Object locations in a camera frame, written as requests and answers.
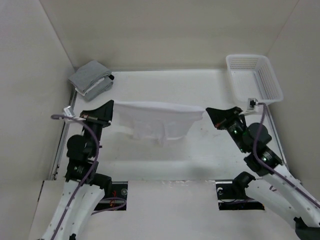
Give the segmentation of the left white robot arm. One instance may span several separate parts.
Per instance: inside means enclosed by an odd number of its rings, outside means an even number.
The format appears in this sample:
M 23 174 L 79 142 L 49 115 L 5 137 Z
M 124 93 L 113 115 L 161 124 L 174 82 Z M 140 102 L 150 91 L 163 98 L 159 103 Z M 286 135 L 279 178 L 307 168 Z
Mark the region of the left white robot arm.
M 77 239 L 98 202 L 112 195 L 112 179 L 96 171 L 102 132 L 111 125 L 113 111 L 114 101 L 109 100 L 96 109 L 83 110 L 78 117 L 69 109 L 51 115 L 53 120 L 80 124 L 82 130 L 67 141 L 63 192 L 41 239 Z

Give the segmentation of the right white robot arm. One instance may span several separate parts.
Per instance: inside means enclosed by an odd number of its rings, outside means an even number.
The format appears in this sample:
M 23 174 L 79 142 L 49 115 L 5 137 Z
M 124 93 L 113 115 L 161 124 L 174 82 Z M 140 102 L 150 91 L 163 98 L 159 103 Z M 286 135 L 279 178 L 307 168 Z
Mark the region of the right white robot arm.
M 247 125 L 239 107 L 206 108 L 214 127 L 228 132 L 242 153 L 244 162 L 258 175 L 243 171 L 232 180 L 232 193 L 243 200 L 253 199 L 285 220 L 300 240 L 320 238 L 320 202 L 293 177 L 268 143 L 272 140 L 263 122 Z

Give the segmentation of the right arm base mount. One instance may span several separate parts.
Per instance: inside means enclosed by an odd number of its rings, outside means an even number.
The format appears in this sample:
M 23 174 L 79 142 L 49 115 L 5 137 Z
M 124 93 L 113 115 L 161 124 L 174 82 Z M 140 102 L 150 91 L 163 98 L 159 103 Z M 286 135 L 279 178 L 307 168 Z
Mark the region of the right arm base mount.
M 215 186 L 220 211 L 265 210 L 265 206 L 260 202 L 236 193 L 231 181 L 216 181 Z

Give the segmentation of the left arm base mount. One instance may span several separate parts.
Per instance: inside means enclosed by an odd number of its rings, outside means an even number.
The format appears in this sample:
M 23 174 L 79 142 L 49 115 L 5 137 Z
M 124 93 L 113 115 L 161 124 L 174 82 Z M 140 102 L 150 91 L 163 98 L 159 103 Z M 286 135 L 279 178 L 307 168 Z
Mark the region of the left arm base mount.
M 102 200 L 97 204 L 94 211 L 102 211 L 120 207 L 125 204 L 128 197 L 128 182 L 113 182 L 111 190 L 109 190 Z

